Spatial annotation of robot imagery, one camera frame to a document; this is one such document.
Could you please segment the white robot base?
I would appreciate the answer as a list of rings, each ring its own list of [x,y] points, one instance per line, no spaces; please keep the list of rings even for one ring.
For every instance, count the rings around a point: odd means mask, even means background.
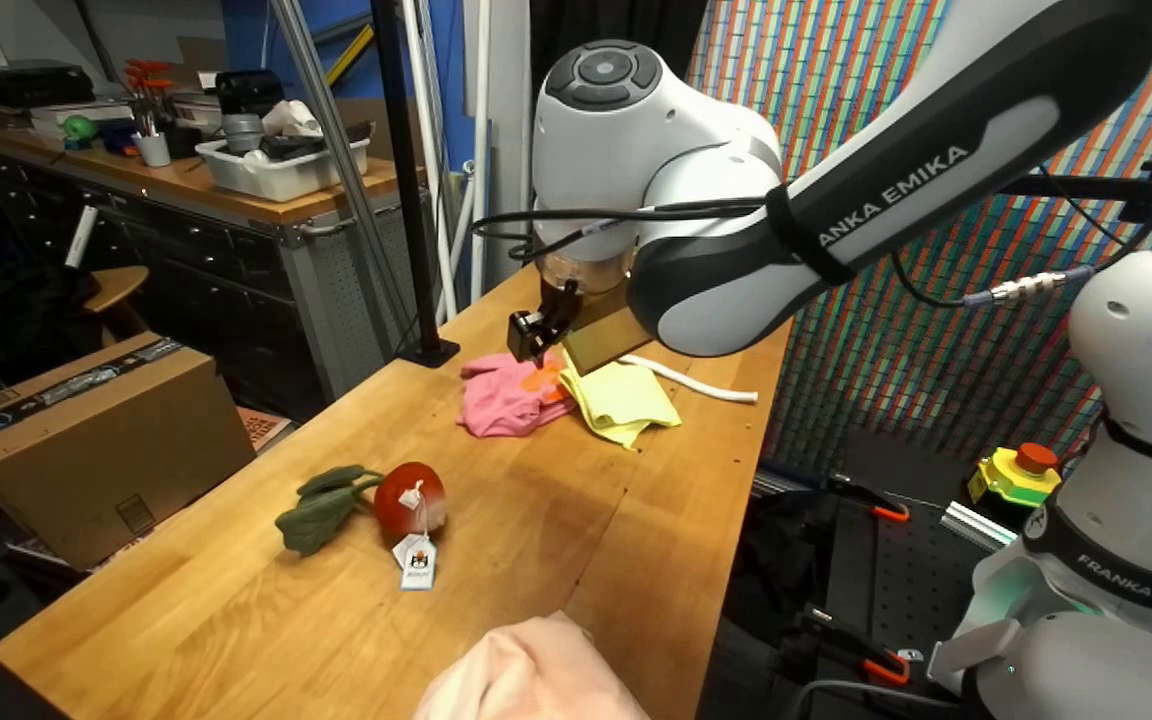
[[[973,568],[929,680],[978,720],[1152,720],[1152,251],[1096,272],[1067,341],[1098,421],[1019,537]]]

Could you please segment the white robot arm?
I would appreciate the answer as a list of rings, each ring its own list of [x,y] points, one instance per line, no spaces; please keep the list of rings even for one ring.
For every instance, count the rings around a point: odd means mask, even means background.
[[[876,251],[939,224],[1117,113],[1152,68],[1152,0],[948,0],[894,98],[785,176],[771,123],[655,49],[587,39],[539,80],[518,251],[530,360],[608,298],[683,356],[726,356]]]

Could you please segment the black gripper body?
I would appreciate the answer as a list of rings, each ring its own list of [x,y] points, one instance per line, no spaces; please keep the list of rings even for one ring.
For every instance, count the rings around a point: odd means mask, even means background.
[[[507,350],[514,360],[543,356],[579,317],[579,285],[539,285],[539,305],[530,312],[507,317]]]

